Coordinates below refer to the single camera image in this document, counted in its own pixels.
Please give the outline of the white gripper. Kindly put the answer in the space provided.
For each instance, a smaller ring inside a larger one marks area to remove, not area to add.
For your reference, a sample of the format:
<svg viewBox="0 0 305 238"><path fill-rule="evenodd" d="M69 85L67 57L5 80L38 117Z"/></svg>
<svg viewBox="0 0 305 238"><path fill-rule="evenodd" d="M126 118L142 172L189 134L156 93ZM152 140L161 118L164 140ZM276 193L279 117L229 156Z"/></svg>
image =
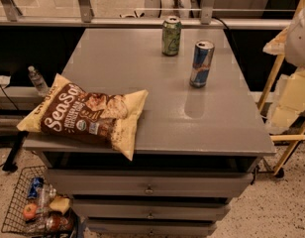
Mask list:
<svg viewBox="0 0 305 238"><path fill-rule="evenodd" d="M262 49L264 53L284 54L287 31L282 30ZM283 133L305 111L305 68L299 67L290 76L282 75L276 83L273 102L267 112L265 128L269 133Z"/></svg>

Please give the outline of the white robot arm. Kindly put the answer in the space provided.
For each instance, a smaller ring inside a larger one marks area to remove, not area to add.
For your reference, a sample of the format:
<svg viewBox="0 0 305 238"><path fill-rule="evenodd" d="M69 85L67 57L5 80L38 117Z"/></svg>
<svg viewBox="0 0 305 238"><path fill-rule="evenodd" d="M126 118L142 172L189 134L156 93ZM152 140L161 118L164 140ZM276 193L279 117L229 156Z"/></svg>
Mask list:
<svg viewBox="0 0 305 238"><path fill-rule="evenodd" d="M266 130L281 134L305 111L305 7L262 50L270 55L284 55L288 63L297 67L291 75L280 76L267 112Z"/></svg>

